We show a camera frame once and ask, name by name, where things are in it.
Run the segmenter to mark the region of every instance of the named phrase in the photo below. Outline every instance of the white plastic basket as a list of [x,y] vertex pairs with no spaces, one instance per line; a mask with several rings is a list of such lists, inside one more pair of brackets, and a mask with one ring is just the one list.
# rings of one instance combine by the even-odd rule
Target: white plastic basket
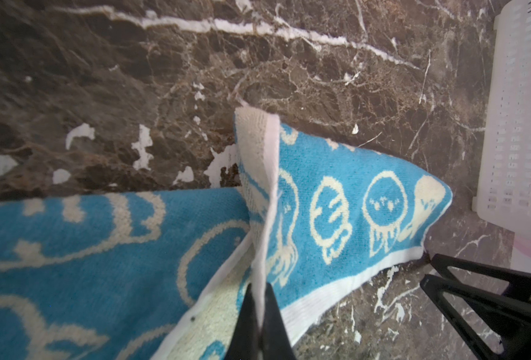
[[531,0],[496,18],[478,196],[480,218],[531,239]]

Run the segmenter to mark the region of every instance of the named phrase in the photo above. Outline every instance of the towel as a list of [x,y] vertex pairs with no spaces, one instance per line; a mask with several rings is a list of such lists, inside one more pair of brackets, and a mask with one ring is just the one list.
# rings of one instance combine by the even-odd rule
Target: towel
[[0,359],[222,358],[249,282],[260,323],[273,285],[295,344],[377,272],[420,258],[451,203],[401,159],[248,106],[234,123],[239,188],[0,204]]

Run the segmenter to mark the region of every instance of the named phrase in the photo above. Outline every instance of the blue and cream towel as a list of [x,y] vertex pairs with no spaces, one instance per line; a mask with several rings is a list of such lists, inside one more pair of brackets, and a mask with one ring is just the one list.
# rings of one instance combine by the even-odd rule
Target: blue and cream towel
[[0,359],[210,359],[252,282],[292,344],[382,269],[419,258],[450,189],[375,151],[235,112],[240,188],[0,204]]

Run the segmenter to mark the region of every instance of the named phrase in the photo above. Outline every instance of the brown marble countertop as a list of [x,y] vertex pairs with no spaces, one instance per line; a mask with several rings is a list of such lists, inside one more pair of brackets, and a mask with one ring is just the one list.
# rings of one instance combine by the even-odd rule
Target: brown marble countertop
[[[508,266],[513,234],[471,212],[505,4],[0,1],[0,200],[207,188],[208,173],[236,185],[235,165],[208,168],[227,163],[244,100],[439,177],[454,200],[429,253]],[[310,328],[298,358],[472,359],[419,288],[431,270],[422,260],[382,271]]]

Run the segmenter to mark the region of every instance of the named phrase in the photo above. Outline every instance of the marble surface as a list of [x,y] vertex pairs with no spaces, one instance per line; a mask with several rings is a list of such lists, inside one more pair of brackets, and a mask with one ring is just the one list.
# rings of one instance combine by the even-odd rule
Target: marble surface
[[[441,178],[454,201],[428,234],[429,254],[508,266],[513,234],[470,210],[504,4],[0,1],[0,200],[207,188],[246,101]],[[213,175],[239,181],[235,165]],[[327,311],[296,344],[298,358],[473,358],[419,288],[426,259],[395,270]]]

